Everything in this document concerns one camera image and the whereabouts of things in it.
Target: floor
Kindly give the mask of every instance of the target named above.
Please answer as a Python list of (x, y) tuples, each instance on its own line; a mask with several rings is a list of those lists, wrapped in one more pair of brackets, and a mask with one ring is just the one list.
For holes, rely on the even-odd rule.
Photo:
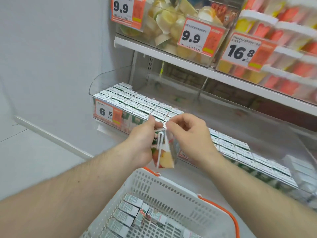
[(12, 119), (0, 87), (0, 200), (84, 160)]

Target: hand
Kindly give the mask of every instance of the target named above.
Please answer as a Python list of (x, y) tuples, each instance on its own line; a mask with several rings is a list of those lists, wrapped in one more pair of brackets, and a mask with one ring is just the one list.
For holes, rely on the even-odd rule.
[(151, 145), (155, 130), (162, 128), (163, 123), (156, 122), (152, 115), (148, 121), (133, 128), (125, 141), (127, 149), (132, 151), (132, 165), (135, 169), (146, 166), (152, 160)]
[(182, 151), (198, 166), (219, 157), (204, 120), (192, 114), (181, 114), (171, 118), (166, 127), (178, 140)]

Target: price tag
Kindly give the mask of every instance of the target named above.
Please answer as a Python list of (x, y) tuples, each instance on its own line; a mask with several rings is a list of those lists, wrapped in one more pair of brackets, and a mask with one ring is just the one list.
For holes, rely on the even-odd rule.
[(122, 110), (96, 100), (95, 114), (101, 118), (108, 120), (116, 125), (121, 124)]
[(187, 17), (178, 45), (212, 57), (226, 30)]
[(233, 33), (221, 60), (260, 71), (274, 52), (276, 44), (241, 33)]
[(111, 20), (140, 30), (145, 0), (111, 0)]

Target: price label 16.8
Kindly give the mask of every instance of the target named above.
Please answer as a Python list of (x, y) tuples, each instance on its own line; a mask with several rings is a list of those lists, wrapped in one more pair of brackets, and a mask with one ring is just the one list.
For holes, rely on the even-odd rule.
[(276, 44), (250, 35), (234, 33), (221, 59), (259, 71), (274, 52)]
[(111, 0), (111, 7), (112, 21), (140, 30), (145, 0)]
[(187, 17), (178, 45), (212, 57), (225, 29)]
[(116, 125), (121, 124), (122, 110), (115, 108), (115, 107), (112, 107), (106, 103), (99, 101), (99, 100), (96, 100), (95, 114), (99, 118), (110, 121)]

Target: forearm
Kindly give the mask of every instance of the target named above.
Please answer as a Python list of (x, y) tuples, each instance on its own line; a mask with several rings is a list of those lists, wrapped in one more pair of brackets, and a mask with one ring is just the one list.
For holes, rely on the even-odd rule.
[(79, 237), (133, 172), (125, 143), (0, 202), (3, 237)]
[(314, 211), (216, 156), (201, 168), (257, 238), (316, 237)]

